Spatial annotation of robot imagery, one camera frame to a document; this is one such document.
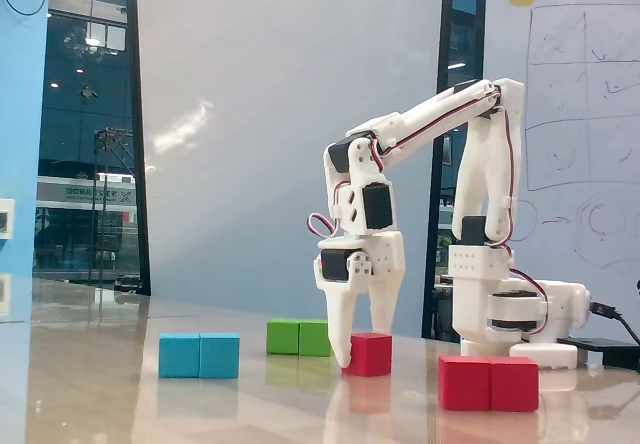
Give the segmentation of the white moving gripper finger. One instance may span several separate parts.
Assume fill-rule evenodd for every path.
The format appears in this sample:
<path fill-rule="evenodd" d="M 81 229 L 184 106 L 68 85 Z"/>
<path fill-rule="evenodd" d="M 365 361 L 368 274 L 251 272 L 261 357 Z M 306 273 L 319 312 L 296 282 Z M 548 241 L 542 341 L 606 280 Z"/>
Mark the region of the white moving gripper finger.
<path fill-rule="evenodd" d="M 351 256 L 351 281 L 370 297 L 373 331 L 390 334 L 404 278 L 402 239 L 357 239 Z"/>

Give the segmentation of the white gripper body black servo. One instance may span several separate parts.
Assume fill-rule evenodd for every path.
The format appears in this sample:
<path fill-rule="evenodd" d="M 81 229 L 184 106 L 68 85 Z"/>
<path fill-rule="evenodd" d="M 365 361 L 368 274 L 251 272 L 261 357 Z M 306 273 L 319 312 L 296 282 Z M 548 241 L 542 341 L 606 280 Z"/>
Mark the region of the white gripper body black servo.
<path fill-rule="evenodd" d="M 356 288 L 351 281 L 351 256 L 356 252 L 357 239 L 402 239 L 402 234 L 399 231 L 384 231 L 361 236 L 345 235 L 321 241 L 318 264 L 321 281 L 349 282 L 352 288 Z"/>

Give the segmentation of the white fixed gripper finger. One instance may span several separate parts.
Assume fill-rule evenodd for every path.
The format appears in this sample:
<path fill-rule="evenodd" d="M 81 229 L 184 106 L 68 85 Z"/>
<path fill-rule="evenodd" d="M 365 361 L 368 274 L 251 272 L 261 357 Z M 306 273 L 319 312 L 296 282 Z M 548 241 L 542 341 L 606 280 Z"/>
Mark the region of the white fixed gripper finger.
<path fill-rule="evenodd" d="M 317 287 L 324 292 L 327 309 L 328 339 L 341 368 L 351 362 L 351 332 L 358 293 L 349 282 L 321 281 Z"/>

